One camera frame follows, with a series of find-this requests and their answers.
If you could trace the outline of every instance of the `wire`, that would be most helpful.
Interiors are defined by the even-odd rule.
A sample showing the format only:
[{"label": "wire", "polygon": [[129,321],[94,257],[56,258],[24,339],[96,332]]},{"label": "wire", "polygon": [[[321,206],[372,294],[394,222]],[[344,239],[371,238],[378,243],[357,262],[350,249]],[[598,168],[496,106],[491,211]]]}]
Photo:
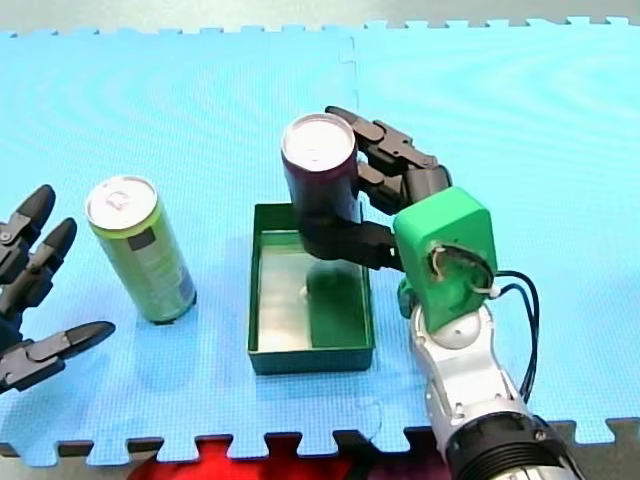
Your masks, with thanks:
[{"label": "wire", "polygon": [[538,368],[538,339],[540,335],[540,299],[538,297],[538,290],[536,289],[533,281],[524,273],[517,272],[515,270],[504,270],[496,273],[496,277],[512,277],[517,278],[524,282],[529,288],[531,294],[531,302],[524,288],[517,283],[510,283],[500,291],[500,297],[505,293],[516,290],[522,296],[525,308],[527,310],[527,317],[529,319],[529,326],[531,328],[531,356],[529,357],[529,365],[527,372],[525,373],[520,387],[520,395],[525,403],[529,401],[531,392],[533,391],[533,384],[536,377],[536,371]]},{"label": "wire", "polygon": [[[473,267],[479,269],[483,272],[485,277],[485,284],[483,286],[471,285],[471,289],[483,295],[486,295],[487,298],[500,298],[504,294],[515,290],[520,293],[522,300],[524,302],[525,309],[527,311],[527,318],[529,320],[529,328],[531,329],[531,355],[529,357],[529,365],[527,366],[527,371],[522,380],[522,385],[520,386],[520,396],[524,400],[525,403],[529,401],[531,397],[531,392],[533,391],[533,384],[536,377],[536,371],[538,368],[538,339],[540,336],[540,298],[538,297],[538,290],[536,289],[533,281],[526,276],[524,273],[515,271],[515,270],[502,270],[493,274],[491,267],[487,263],[487,261],[482,258],[477,253],[468,250],[460,245],[438,245],[435,247],[430,255],[429,255],[429,267],[431,272],[436,275],[439,280],[444,279],[444,274],[441,266],[438,264],[438,257],[449,256],[458,262],[464,262],[472,265]],[[524,282],[531,295],[531,301],[529,301],[529,295],[525,289],[518,283],[510,283],[505,287],[499,290],[499,294],[494,297],[494,279],[498,277],[511,277],[516,278],[522,282]]]}]

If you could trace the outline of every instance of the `green motor housing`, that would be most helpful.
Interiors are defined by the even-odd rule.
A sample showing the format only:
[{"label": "green motor housing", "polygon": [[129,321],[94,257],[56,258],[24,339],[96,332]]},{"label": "green motor housing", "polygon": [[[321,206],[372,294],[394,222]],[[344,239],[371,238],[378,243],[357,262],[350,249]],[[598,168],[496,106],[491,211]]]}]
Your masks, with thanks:
[{"label": "green motor housing", "polygon": [[443,277],[438,278],[430,253],[439,245],[456,245],[480,256],[495,273],[489,210],[463,189],[450,187],[402,210],[393,229],[407,282],[423,307],[428,332],[482,306],[486,295],[471,288],[482,282],[482,272],[443,257]]}]

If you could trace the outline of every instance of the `black cable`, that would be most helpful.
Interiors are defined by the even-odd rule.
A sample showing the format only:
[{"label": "black cable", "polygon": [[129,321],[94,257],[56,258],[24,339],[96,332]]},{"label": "black cable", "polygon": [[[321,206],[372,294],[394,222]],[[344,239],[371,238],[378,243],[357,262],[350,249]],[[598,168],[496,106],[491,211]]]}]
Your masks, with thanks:
[{"label": "black cable", "polygon": [[[531,392],[533,391],[533,384],[536,377],[536,371],[538,368],[538,339],[540,335],[540,299],[538,297],[538,290],[536,289],[533,281],[524,273],[515,271],[515,270],[502,270],[496,272],[494,275],[487,261],[482,258],[477,253],[468,250],[460,245],[451,245],[445,244],[440,245],[441,253],[450,257],[453,257],[457,260],[462,260],[464,262],[470,263],[471,265],[479,268],[483,271],[486,278],[486,283],[482,287],[474,286],[476,291],[479,291],[479,288],[486,289],[487,291],[493,286],[494,278],[497,277],[512,277],[517,278],[524,282],[529,288],[529,292],[531,294],[531,302],[529,301],[529,296],[524,288],[517,283],[510,283],[503,287],[500,290],[500,297],[505,293],[515,290],[522,296],[522,300],[525,305],[525,309],[527,311],[527,318],[529,320],[529,327],[531,330],[531,355],[529,357],[529,365],[527,366],[527,371],[522,380],[522,385],[520,386],[520,396],[524,400],[525,403],[529,401],[531,397]],[[431,251],[429,255],[430,267],[434,274],[441,274],[440,271],[435,271],[434,267],[437,267],[434,262],[434,255],[438,252],[437,249]]]},{"label": "black cable", "polygon": [[500,296],[502,296],[511,290],[518,291],[523,298],[525,308],[527,310],[527,317],[529,318],[529,326],[531,328],[531,356],[529,357],[527,372],[522,381],[522,386],[520,387],[520,395],[526,403],[531,397],[536,370],[538,367],[538,339],[540,335],[540,299],[538,297],[538,290],[536,289],[533,281],[521,272],[517,272],[514,270],[504,270],[497,272],[496,277],[517,278],[527,285],[531,294],[531,303],[529,303],[529,298],[524,288],[516,283],[505,286],[500,292]]}]

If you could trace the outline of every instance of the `blue foam mat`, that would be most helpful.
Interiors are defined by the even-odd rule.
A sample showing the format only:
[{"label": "blue foam mat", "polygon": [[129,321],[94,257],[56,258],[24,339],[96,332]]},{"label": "blue foam mat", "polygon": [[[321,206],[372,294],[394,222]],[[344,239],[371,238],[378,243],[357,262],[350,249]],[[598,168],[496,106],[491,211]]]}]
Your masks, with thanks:
[{"label": "blue foam mat", "polygon": [[[604,420],[638,415],[640,398],[639,261],[624,248],[638,231],[640,30],[573,23],[0,39],[0,151],[12,179],[0,211],[49,182],[52,224],[82,219],[101,179],[147,176],[199,289],[176,325],[147,324],[81,222],[24,332],[95,319],[118,330],[57,377],[0,397],[0,443],[32,466],[83,440],[94,442],[94,465],[125,463],[126,441],[149,437],[164,439],[165,461],[197,458],[194,439],[213,435],[233,435],[236,457],[266,455],[264,434],[278,432],[302,433],[308,455],[334,453],[336,430],[407,448],[403,429],[426,425],[424,379],[396,312],[397,275],[373,275],[370,371],[258,378],[245,351],[252,206],[287,199],[282,128],[326,104],[413,134],[492,209],[502,265],[530,273],[542,294],[533,409],[576,420],[579,441],[609,440]],[[519,380],[528,332],[516,300],[495,312],[499,354]]]},{"label": "blue foam mat", "polygon": [[[541,295],[531,408],[575,420],[577,441],[593,443],[613,441],[605,419],[640,414],[640,29],[570,21],[371,24],[356,42],[358,99],[363,115],[411,132],[489,207],[501,267],[529,274]],[[391,296],[376,300],[376,320],[392,317]],[[520,300],[493,310],[499,358],[520,382],[529,352]],[[393,378],[378,386],[387,395],[374,443],[384,450],[406,442],[403,427],[423,411]]]}]

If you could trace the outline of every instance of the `green tray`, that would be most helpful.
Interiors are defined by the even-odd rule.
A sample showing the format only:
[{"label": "green tray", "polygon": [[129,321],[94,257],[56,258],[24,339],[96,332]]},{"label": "green tray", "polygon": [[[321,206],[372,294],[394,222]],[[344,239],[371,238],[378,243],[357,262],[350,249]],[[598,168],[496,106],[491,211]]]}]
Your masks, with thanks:
[{"label": "green tray", "polygon": [[250,302],[248,350],[256,373],[371,365],[369,272],[306,253],[291,204],[255,206]]}]

